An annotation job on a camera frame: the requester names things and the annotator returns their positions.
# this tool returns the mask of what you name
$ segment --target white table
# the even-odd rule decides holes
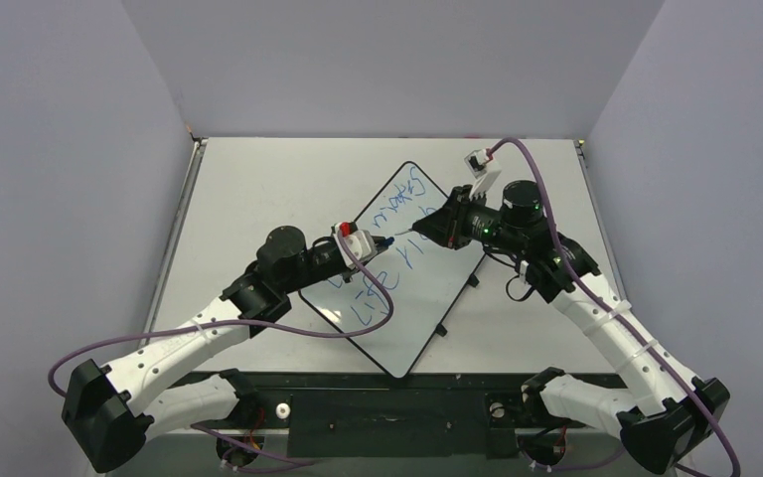
[[[472,183],[463,157],[495,139],[210,138],[193,168],[194,188],[151,329],[174,328],[200,311],[254,260],[266,235],[298,227],[310,242],[331,224],[352,220],[396,168],[416,162],[444,191]],[[549,191],[562,233],[577,240],[613,281],[611,260],[574,144],[525,140]],[[496,154],[504,172],[489,194],[498,208],[505,184],[532,179],[512,145]],[[612,373],[574,325],[534,295],[505,295],[512,272],[490,260],[434,336],[413,373],[536,373],[557,366],[574,373]],[[513,287],[517,295],[519,286]],[[317,331],[332,327],[295,295],[279,322]],[[275,330],[223,351],[199,370],[380,373],[347,340],[319,340]]]

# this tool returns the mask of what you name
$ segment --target gray wall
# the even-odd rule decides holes
[[[0,1],[0,476],[82,471],[47,368],[143,326],[191,147],[120,2]]]
[[[763,2],[668,0],[588,157],[638,316],[731,388],[723,427],[763,475]],[[697,462],[728,475],[719,448]]]
[[[662,0],[124,0],[195,134],[584,137]]]

